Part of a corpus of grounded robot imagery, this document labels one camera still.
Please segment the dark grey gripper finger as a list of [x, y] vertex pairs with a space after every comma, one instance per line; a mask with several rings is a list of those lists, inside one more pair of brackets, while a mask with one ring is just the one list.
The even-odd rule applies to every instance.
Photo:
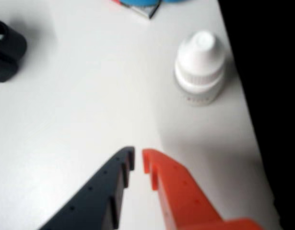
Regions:
[[118, 229], [123, 191], [134, 165], [135, 148], [119, 150], [41, 229]]

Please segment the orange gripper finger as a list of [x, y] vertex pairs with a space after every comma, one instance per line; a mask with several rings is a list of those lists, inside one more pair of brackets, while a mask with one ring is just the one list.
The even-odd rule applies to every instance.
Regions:
[[155, 149], [142, 151], [144, 172], [158, 192], [168, 230], [260, 230], [248, 218], [224, 220], [181, 163]]

